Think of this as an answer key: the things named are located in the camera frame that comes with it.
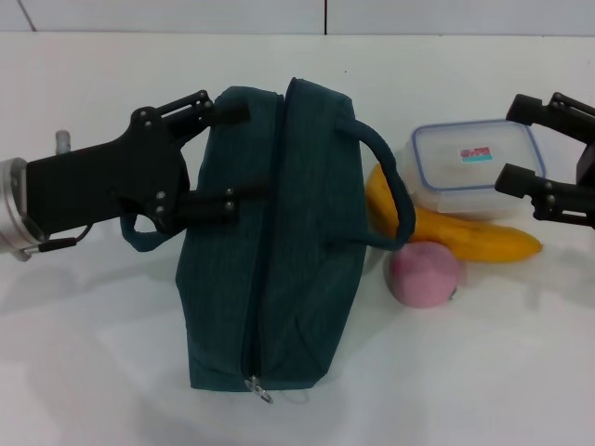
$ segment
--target container label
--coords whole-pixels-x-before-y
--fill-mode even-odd
[[[460,152],[463,163],[477,163],[479,161],[492,161],[492,153],[489,147],[478,147],[476,149],[463,149]]]

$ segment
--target white wall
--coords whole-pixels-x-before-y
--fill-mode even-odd
[[[16,0],[0,0],[0,31],[30,31]]]
[[[595,35],[593,0],[328,0],[328,33]]]
[[[39,31],[324,32],[323,0],[24,0],[23,4]]]

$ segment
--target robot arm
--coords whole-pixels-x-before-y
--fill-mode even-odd
[[[576,165],[576,184],[536,177],[535,172],[506,164],[496,190],[522,198],[529,195],[537,220],[595,229],[595,109],[554,93],[548,105],[517,95],[506,119],[523,125],[540,124],[587,144]]]
[[[190,225],[233,223],[238,197],[190,191],[181,148],[207,127],[249,119],[243,102],[215,107],[206,91],[163,107],[132,113],[118,139],[70,151],[67,132],[58,132],[56,156],[26,163],[0,163],[0,253],[26,260],[34,252],[73,246],[96,222],[139,214],[157,230],[175,234]],[[77,238],[51,234],[86,227]]]

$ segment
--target pink ball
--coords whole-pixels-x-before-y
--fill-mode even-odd
[[[409,243],[390,259],[392,293],[408,307],[430,308],[447,302],[459,275],[458,260],[438,243]]]

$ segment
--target bag handle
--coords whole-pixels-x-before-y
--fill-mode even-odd
[[[407,188],[397,173],[397,162],[390,151],[389,145],[372,127],[355,119],[341,119],[337,122],[336,130],[348,137],[358,139],[368,146],[376,156],[382,172],[389,184],[392,200],[399,215],[399,227],[394,239],[376,235],[369,230],[364,233],[353,231],[351,228],[341,228],[328,231],[331,241],[362,243],[379,249],[397,251],[409,240],[416,228],[416,210],[411,202]]]

